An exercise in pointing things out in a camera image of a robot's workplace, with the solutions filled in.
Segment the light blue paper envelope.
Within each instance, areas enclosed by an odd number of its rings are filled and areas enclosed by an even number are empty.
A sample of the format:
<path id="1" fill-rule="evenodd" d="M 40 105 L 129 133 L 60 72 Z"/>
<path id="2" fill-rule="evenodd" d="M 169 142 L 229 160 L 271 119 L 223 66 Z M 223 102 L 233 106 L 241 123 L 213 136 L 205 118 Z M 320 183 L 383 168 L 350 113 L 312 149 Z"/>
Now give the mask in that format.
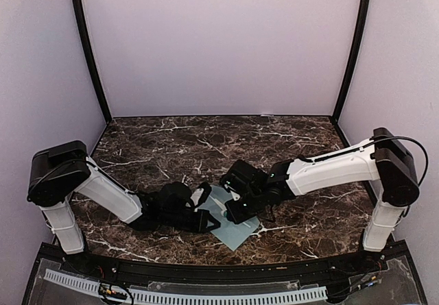
<path id="1" fill-rule="evenodd" d="M 221 187 L 212 185 L 211 188 L 211 194 L 206 202 L 201 205 L 201 209 L 208 210 L 220 222 L 220 228 L 213 230 L 211 233 L 227 248 L 235 251 L 253 232 L 243 227 L 241 223 L 235 224 L 221 215 L 221 211 L 226 209 L 225 203 L 232 199 L 232 196 Z M 260 221 L 256 217 L 245 222 L 260 225 Z"/>

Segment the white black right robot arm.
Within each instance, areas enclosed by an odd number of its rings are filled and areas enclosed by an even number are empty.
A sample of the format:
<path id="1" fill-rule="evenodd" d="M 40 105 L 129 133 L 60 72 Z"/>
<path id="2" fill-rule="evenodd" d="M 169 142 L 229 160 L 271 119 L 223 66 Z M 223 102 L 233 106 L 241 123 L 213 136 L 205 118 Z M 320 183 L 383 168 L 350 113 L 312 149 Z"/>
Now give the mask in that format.
<path id="1" fill-rule="evenodd" d="M 356 145 L 310 158 L 298 156 L 280 161 L 269 172 L 237 160 L 219 180 L 220 186 L 232 196 L 225 203 L 226 218 L 239 224 L 268 206 L 316 190 L 378 181 L 382 190 L 363 233 L 362 248 L 350 259 L 354 272 L 365 273 L 376 263 L 376 252 L 384 249 L 390 234 L 419 198 L 425 179 L 417 175 L 414 157 L 403 145 L 405 141 L 426 150 L 413 138 L 395 136 L 380 127 Z"/>

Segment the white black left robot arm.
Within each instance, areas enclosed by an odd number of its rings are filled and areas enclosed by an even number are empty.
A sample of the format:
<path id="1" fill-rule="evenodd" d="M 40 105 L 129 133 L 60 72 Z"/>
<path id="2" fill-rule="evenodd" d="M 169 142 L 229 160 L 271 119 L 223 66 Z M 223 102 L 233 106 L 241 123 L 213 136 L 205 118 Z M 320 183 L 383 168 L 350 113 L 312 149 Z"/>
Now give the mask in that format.
<path id="1" fill-rule="evenodd" d="M 27 201 L 40 208 L 69 262 L 90 275 L 97 261 L 86 251 L 86 241 L 69 204 L 73 193 L 85 196 L 137 231 L 169 226 L 207 233 L 221 223 L 201 205 L 211 186 L 203 182 L 192 191 L 182 182 L 165 184 L 159 191 L 134 192 L 110 177 L 87 154 L 82 141 L 71 141 L 34 154 Z"/>

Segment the black front table rail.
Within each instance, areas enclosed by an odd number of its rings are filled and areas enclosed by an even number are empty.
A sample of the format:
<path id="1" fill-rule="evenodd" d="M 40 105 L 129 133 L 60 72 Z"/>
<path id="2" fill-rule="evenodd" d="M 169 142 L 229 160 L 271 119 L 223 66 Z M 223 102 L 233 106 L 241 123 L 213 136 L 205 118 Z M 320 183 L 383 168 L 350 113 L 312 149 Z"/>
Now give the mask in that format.
<path id="1" fill-rule="evenodd" d="M 90 252 L 62 255 L 70 269 L 109 282 L 147 285 L 152 282 L 181 284 L 263 284 L 295 282 L 346 287 L 349 278 L 380 271 L 382 265 L 371 255 L 347 255 L 267 265 L 173 265 L 100 256 Z"/>

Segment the black left corner frame post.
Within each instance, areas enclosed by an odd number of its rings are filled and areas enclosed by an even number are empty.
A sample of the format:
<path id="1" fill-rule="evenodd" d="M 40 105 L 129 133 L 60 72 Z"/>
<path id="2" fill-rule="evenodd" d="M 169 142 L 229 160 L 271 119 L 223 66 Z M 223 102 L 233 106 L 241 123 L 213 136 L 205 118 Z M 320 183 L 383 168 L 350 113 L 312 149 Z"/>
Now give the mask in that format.
<path id="1" fill-rule="evenodd" d="M 71 1 L 73 5 L 75 21 L 78 29 L 78 34 L 80 37 L 84 58 L 86 60 L 88 73 L 90 75 L 93 85 L 93 90 L 95 92 L 95 96 L 97 98 L 102 116 L 106 124 L 109 124 L 112 121 L 112 115 L 110 113 L 110 108 L 106 96 L 104 94 L 104 87 L 102 86 L 102 82 L 99 77 L 99 72 L 97 69 L 97 64 L 95 61 L 95 56 L 91 45 L 91 39 L 86 24 L 84 6 L 82 0 L 71 0 Z"/>

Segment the black corner frame post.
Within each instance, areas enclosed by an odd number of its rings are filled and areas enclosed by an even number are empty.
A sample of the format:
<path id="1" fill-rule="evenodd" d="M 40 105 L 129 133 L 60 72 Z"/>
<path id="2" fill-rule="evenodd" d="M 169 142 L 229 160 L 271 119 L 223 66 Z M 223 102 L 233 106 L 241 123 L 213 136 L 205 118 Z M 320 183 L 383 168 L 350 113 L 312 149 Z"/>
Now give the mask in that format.
<path id="1" fill-rule="evenodd" d="M 338 93 L 337 101 L 335 103 L 333 114 L 331 116 L 334 125 L 337 125 L 339 123 L 340 117 L 342 115 L 342 111 L 344 109 L 344 104 L 346 103 L 346 99 L 348 97 L 349 88 L 351 86 L 351 82 L 355 72 L 355 67 L 359 56 L 361 42 L 364 35 L 364 28 L 366 25 L 369 3 L 370 0 L 359 0 L 359 7 L 357 12 L 357 18 L 356 18 L 351 48 L 349 51 L 344 76 L 342 78 L 340 91 Z"/>
<path id="2" fill-rule="evenodd" d="M 95 56 L 91 45 L 91 39 L 86 24 L 84 6 L 82 0 L 71 0 L 71 1 L 73 5 L 75 21 L 78 29 L 78 34 L 80 37 L 84 58 L 86 60 L 88 73 L 90 75 L 93 85 L 93 90 L 95 92 L 95 96 L 97 98 L 102 116 L 106 124 L 109 124 L 112 121 L 112 115 L 110 113 L 110 108 L 106 96 L 104 94 L 104 87 L 102 86 L 102 82 L 99 77 L 99 72 L 97 69 L 97 64 L 95 61 Z"/>

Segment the black right corner frame post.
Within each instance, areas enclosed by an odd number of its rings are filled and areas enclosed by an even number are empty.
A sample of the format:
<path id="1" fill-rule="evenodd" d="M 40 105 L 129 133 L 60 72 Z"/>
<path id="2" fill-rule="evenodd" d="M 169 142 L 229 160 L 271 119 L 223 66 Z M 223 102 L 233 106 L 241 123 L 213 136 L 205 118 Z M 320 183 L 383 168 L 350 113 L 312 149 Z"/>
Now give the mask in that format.
<path id="1" fill-rule="evenodd" d="M 356 18 L 351 48 L 349 51 L 344 76 L 342 78 L 340 91 L 338 93 L 337 101 L 335 103 L 333 114 L 331 116 L 334 125 L 337 125 L 339 123 L 340 117 L 342 115 L 342 111 L 344 109 L 344 104 L 346 103 L 346 99 L 348 97 L 349 88 L 351 86 L 351 82 L 355 72 L 355 67 L 359 56 L 361 42 L 364 35 L 364 28 L 366 25 L 369 3 L 370 0 L 359 0 L 359 7 L 357 12 L 357 18 Z"/>

